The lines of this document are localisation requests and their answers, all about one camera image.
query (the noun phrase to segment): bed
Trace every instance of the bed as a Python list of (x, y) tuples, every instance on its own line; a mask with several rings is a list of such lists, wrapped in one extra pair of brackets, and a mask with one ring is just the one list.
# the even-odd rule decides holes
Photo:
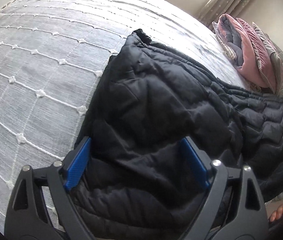
[(0, 10), (1, 232), (20, 168), (49, 166), (72, 150), (109, 57), (139, 28), (248, 88), (215, 35), (164, 0), (14, 0)]

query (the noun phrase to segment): metal screw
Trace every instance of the metal screw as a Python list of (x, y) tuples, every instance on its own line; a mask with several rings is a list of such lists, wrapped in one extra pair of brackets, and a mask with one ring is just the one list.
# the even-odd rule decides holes
[(245, 165), (245, 166), (244, 166), (244, 171), (251, 171), (251, 170), (252, 170), (252, 168), (249, 167), (248, 165)]
[(22, 167), (23, 171), (29, 171), (30, 170), (30, 166), (29, 165), (25, 165), (24, 167)]
[(216, 167), (220, 166), (221, 163), (222, 163), (222, 162), (221, 162), (220, 160), (213, 160), (213, 161), (212, 161), (212, 164), (213, 164), (214, 166), (216, 166)]
[(60, 166), (62, 166), (62, 161), (55, 161), (53, 165), (55, 167), (60, 167)]

